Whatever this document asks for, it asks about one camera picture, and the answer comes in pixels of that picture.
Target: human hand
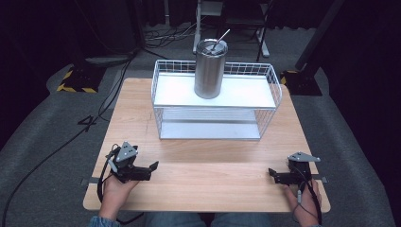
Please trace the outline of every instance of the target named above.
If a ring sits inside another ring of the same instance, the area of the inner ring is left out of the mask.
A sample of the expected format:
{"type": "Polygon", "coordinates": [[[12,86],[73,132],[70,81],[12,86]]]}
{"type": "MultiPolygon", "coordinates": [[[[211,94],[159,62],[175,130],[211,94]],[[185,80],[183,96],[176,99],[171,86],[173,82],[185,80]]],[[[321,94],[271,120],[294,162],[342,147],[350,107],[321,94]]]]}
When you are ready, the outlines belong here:
{"type": "Polygon", "coordinates": [[[103,202],[101,203],[99,216],[116,220],[118,211],[125,204],[130,192],[138,184],[138,181],[121,183],[114,175],[110,176],[104,182],[103,202]]]}
{"type": "MultiPolygon", "coordinates": [[[[322,206],[322,196],[319,192],[318,183],[315,180],[311,180],[313,191],[318,197],[319,205],[322,206]]],[[[313,201],[312,194],[310,193],[307,186],[301,196],[301,204],[298,204],[298,199],[289,188],[288,185],[284,185],[284,193],[288,199],[289,206],[293,210],[294,216],[297,218],[301,226],[312,226],[318,225],[318,211],[316,210],[315,202],[313,201]]]]}

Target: wooden table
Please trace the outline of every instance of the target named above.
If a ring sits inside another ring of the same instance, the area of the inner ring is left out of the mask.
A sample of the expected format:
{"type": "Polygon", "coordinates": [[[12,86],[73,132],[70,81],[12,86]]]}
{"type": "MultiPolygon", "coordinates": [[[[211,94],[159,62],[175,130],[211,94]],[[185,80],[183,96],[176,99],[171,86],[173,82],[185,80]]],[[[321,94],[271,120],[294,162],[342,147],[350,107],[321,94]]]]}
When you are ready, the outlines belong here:
{"type": "MultiPolygon", "coordinates": [[[[136,166],[160,161],[148,182],[139,183],[123,207],[135,211],[290,212],[281,184],[268,168],[288,172],[287,157],[310,154],[288,90],[260,141],[160,140],[150,99],[151,79],[126,79],[97,158],[99,178],[113,144],[139,146],[136,166]]],[[[311,172],[317,174],[314,163],[311,172]]],[[[320,183],[323,212],[330,203],[320,183]]],[[[83,201],[98,210],[96,185],[90,183],[83,201]]]]}

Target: tumbler lid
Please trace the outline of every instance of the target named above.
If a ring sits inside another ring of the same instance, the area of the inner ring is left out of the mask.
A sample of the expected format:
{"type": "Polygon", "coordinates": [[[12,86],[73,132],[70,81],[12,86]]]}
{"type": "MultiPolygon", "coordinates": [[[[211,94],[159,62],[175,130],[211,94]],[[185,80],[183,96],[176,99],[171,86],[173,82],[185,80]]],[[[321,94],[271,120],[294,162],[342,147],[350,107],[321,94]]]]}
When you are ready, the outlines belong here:
{"type": "Polygon", "coordinates": [[[220,42],[218,42],[218,44],[216,44],[217,41],[218,40],[215,40],[215,39],[206,39],[206,40],[200,41],[197,45],[197,52],[199,54],[206,55],[206,56],[225,55],[228,51],[227,43],[225,43],[224,41],[220,41],[220,42]]]}

